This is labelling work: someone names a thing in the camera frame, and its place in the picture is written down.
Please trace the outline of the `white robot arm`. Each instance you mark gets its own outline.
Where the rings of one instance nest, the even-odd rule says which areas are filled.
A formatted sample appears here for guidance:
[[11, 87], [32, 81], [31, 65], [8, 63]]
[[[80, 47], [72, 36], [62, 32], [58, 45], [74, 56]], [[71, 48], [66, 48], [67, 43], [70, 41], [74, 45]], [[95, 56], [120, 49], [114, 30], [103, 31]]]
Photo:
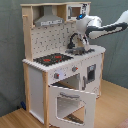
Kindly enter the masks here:
[[102, 26], [102, 20], [98, 16], [80, 14], [76, 18], [76, 29], [84, 46], [88, 46], [88, 38], [96, 39], [104, 35], [125, 30], [128, 27], [128, 10], [124, 11], [119, 19], [112, 24]]

